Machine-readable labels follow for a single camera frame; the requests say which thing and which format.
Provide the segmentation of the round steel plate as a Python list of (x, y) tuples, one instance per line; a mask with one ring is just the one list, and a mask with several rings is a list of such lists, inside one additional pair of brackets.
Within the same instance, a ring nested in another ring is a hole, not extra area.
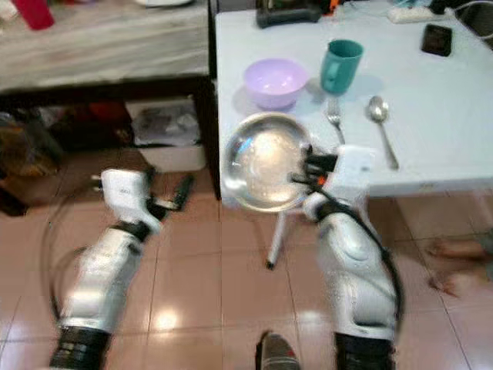
[(233, 131), (221, 152), (224, 198), (239, 207), (277, 213), (298, 207), (306, 187), (292, 180), (303, 172), (309, 131), (291, 114), (254, 113)]

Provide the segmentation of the white storage box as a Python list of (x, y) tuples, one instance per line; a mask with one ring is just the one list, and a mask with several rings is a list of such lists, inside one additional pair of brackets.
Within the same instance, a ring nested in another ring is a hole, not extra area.
[(133, 145), (161, 173), (206, 166), (200, 124), (190, 98), (126, 102)]

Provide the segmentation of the steel fork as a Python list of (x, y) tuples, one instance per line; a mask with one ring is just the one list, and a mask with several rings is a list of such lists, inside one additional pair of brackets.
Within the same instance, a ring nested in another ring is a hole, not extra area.
[(339, 143), (341, 145), (345, 144), (346, 142), (341, 128), (340, 103), (336, 96), (328, 96), (327, 102), (325, 103), (325, 117), (327, 117), (328, 122), (334, 127)]

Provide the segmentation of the steel spoon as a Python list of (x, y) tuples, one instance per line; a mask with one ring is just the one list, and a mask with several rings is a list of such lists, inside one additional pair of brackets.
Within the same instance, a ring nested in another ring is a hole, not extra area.
[(384, 128), (384, 123), (390, 116), (390, 106), (380, 96), (373, 96), (369, 103), (367, 103), (366, 113), (377, 124), (377, 127), (379, 127), (381, 142), (383, 142), (384, 154), (387, 156), (388, 165), (390, 165), (391, 170), (399, 170), (397, 155), (392, 150), (390, 138), (388, 138), (387, 131)]

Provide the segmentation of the purple plastic bowl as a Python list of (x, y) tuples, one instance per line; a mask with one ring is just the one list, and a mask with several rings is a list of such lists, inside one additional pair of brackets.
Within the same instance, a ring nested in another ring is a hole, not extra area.
[(309, 78), (309, 72), (292, 59), (260, 59), (243, 72), (247, 94), (262, 109), (295, 105)]

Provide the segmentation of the teal mug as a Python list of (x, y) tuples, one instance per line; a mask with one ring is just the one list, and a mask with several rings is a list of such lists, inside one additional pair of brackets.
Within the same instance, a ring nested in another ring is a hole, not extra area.
[(345, 94), (354, 81), (363, 54), (364, 47), (355, 40), (328, 42), (318, 74), (321, 89), (332, 96)]

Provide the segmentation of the white folding table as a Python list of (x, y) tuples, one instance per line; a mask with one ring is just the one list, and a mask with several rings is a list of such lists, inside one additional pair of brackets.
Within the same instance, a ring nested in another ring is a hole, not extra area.
[(387, 20), (385, 1), (351, 2), (334, 17), (260, 29), (254, 11), (216, 15), (217, 92), (220, 141), (258, 112), (244, 88), (243, 72), (260, 59), (292, 59), (310, 83), (289, 114), (321, 149), (338, 144), (324, 115), (318, 72), (327, 43), (352, 39), (365, 49), (354, 83), (340, 98), (346, 141), (383, 149), (367, 103), (380, 96), (390, 106), (384, 123), (399, 170), (380, 156), (367, 193), (371, 197), (451, 193), (447, 207), (417, 209), (409, 216), (415, 237), (430, 239), (446, 222), (464, 220), (473, 231), (493, 228), (493, 50), (452, 14), (440, 25), (453, 29), (453, 52), (422, 52), (421, 22)]

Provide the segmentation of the black appliance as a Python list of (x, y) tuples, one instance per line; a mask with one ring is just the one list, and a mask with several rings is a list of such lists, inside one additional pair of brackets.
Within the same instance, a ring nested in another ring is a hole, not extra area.
[(316, 0), (256, 0), (256, 10), (260, 29), (293, 22), (318, 22), (324, 14)]

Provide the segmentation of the dark brown bag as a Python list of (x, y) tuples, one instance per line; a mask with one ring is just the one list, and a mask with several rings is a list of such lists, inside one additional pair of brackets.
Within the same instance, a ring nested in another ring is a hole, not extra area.
[(47, 177), (60, 171), (62, 152), (34, 119), (0, 113), (0, 145), (3, 175)]

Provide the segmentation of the small black square container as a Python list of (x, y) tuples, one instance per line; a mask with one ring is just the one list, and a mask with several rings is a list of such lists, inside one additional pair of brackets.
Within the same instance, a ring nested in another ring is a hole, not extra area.
[(449, 57), (453, 52), (453, 29), (427, 24), (423, 32), (421, 50), (434, 56)]

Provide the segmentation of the white power strip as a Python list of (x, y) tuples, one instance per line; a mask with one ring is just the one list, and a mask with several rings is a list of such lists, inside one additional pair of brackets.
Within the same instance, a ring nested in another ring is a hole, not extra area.
[(436, 17), (427, 7), (394, 8), (387, 12), (387, 20), (394, 24), (408, 24), (409, 22), (428, 22)]

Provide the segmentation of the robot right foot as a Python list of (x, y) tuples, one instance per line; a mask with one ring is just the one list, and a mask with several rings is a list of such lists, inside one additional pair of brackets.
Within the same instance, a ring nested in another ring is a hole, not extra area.
[(278, 332), (265, 331), (257, 342), (256, 370), (300, 370), (300, 360)]

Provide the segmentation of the white dish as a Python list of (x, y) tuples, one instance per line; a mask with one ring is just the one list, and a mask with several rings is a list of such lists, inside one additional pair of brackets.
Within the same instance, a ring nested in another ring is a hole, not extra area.
[(176, 7), (193, 3), (194, 0), (133, 0), (136, 4), (147, 8)]

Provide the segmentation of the red cup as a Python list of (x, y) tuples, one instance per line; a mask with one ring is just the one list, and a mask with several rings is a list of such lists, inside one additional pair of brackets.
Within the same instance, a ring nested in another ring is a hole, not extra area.
[(34, 31), (47, 29), (55, 24), (47, 0), (12, 0), (12, 3), (25, 24)]

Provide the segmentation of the wood-top bench black frame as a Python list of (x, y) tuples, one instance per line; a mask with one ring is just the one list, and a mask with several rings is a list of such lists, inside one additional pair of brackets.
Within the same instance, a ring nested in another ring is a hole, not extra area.
[(55, 5), (54, 25), (5, 22), (0, 109), (190, 96), (215, 197), (220, 190), (215, 14), (218, 0), (148, 8), (136, 0)]

